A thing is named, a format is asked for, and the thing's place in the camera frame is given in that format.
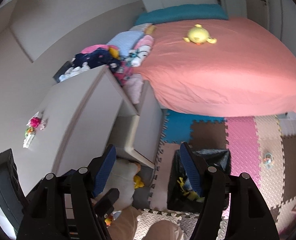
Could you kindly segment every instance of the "brown foam tile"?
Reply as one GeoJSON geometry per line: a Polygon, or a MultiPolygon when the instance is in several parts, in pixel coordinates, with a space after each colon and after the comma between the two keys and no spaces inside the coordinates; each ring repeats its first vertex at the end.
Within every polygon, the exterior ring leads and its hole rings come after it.
{"type": "Polygon", "coordinates": [[[193,150],[226,149],[226,125],[224,122],[196,122],[190,126],[191,140],[189,145],[193,150]]]}
{"type": "Polygon", "coordinates": [[[278,216],[280,213],[280,206],[277,206],[276,208],[270,208],[270,213],[276,223],[278,221],[278,216]]]}
{"type": "Polygon", "coordinates": [[[282,136],[285,159],[283,203],[296,197],[296,136],[282,136]]]}

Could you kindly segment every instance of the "yellow toy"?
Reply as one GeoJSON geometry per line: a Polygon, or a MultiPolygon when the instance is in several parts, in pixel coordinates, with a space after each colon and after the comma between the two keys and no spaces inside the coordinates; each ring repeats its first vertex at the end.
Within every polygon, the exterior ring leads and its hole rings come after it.
{"type": "Polygon", "coordinates": [[[108,216],[108,217],[105,219],[106,225],[107,225],[107,226],[110,226],[112,220],[113,220],[113,217],[112,217],[112,216],[108,216]]]}
{"type": "Polygon", "coordinates": [[[134,189],[145,186],[145,184],[141,181],[141,178],[138,175],[135,175],[133,177],[133,181],[134,181],[134,189]]]}
{"type": "Polygon", "coordinates": [[[211,38],[209,32],[206,29],[204,29],[200,24],[196,24],[195,27],[190,29],[187,36],[187,38],[184,38],[184,41],[192,41],[197,45],[205,43],[206,41],[211,44],[215,44],[217,42],[217,39],[211,38]]]}
{"type": "Polygon", "coordinates": [[[183,195],[185,197],[187,197],[187,199],[191,200],[191,201],[197,201],[197,202],[203,202],[204,201],[204,198],[201,198],[198,196],[197,192],[193,191],[193,190],[189,190],[187,191],[185,188],[184,188],[184,185],[185,185],[185,181],[182,177],[179,177],[179,180],[177,180],[177,182],[179,183],[180,185],[180,188],[181,188],[181,192],[183,193],[183,195]]]}
{"type": "Polygon", "coordinates": [[[119,59],[119,51],[117,49],[109,47],[109,52],[112,57],[119,59]]]}

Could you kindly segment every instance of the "pink blanket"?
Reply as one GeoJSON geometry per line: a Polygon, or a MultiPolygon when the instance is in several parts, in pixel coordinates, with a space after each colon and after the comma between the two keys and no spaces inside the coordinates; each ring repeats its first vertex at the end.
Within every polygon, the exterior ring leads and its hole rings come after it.
{"type": "Polygon", "coordinates": [[[157,25],[151,54],[134,72],[163,106],[181,113],[253,116],[296,112],[296,58],[274,35],[244,18],[157,25]],[[216,44],[186,43],[201,24],[216,44]]]}

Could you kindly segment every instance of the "interlocking foam tile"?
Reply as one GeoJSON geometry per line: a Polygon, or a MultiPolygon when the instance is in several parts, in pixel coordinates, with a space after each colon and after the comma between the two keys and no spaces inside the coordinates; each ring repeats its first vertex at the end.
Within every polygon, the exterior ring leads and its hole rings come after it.
{"type": "Polygon", "coordinates": [[[179,221],[180,228],[188,236],[188,238],[191,237],[197,221],[198,221],[198,216],[195,216],[195,215],[190,215],[187,217],[182,216],[181,220],[179,221]]]}
{"type": "Polygon", "coordinates": [[[175,111],[167,111],[167,123],[165,137],[163,140],[168,143],[189,142],[190,140],[190,125],[192,121],[218,121],[223,122],[223,117],[211,117],[195,114],[182,114],[175,111]]]}
{"type": "Polygon", "coordinates": [[[253,117],[232,117],[226,119],[228,149],[231,153],[231,175],[247,172],[259,186],[260,153],[253,117]]]}
{"type": "Polygon", "coordinates": [[[270,213],[271,213],[275,223],[277,222],[278,216],[280,214],[280,207],[281,206],[277,206],[276,208],[270,208],[270,213]]]}
{"type": "Polygon", "coordinates": [[[196,122],[191,125],[189,144],[193,150],[226,149],[226,126],[224,122],[196,122]]]}
{"type": "Polygon", "coordinates": [[[218,236],[216,240],[224,240],[227,231],[228,220],[224,219],[220,222],[220,229],[218,230],[218,236]]]}
{"type": "Polygon", "coordinates": [[[138,221],[138,226],[136,233],[134,235],[135,240],[141,240],[144,238],[149,230],[149,228],[156,222],[161,220],[168,220],[175,224],[181,220],[180,216],[176,216],[176,214],[169,214],[166,212],[152,211],[149,209],[145,209],[141,214],[141,219],[138,221]]]}
{"type": "Polygon", "coordinates": [[[267,169],[260,162],[261,183],[259,190],[269,208],[280,206],[284,193],[284,153],[282,139],[280,137],[279,125],[274,115],[255,117],[259,151],[261,160],[264,154],[271,153],[274,165],[267,169]]]}
{"type": "Polygon", "coordinates": [[[283,203],[296,197],[296,136],[283,136],[285,187],[283,203]]]}
{"type": "Polygon", "coordinates": [[[292,209],[296,206],[296,198],[293,200],[282,203],[282,206],[280,207],[280,214],[277,218],[277,231],[280,233],[284,229],[286,229],[294,220],[295,216],[292,213],[292,209]]]}
{"type": "MultiPolygon", "coordinates": [[[[193,230],[195,229],[196,223],[198,221],[198,216],[192,214],[189,216],[182,216],[181,220],[178,222],[182,231],[191,237],[193,230]]],[[[224,219],[220,222],[220,229],[218,230],[218,236],[216,240],[223,240],[227,231],[228,220],[224,219]]]]}
{"type": "Polygon", "coordinates": [[[283,135],[296,135],[296,120],[279,119],[279,125],[283,135]]]}
{"type": "Polygon", "coordinates": [[[175,143],[164,143],[160,145],[159,159],[161,162],[157,163],[158,168],[156,169],[155,175],[157,178],[153,180],[150,192],[152,196],[148,198],[150,201],[150,208],[160,211],[167,210],[167,196],[168,196],[168,183],[171,172],[172,159],[175,151],[180,148],[179,144],[175,143]]]}

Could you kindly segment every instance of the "door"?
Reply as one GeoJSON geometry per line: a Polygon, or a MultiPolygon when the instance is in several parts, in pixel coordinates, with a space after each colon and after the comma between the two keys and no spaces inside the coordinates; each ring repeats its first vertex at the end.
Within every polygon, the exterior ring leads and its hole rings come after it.
{"type": "Polygon", "coordinates": [[[246,0],[248,19],[269,29],[268,0],[246,0]]]}

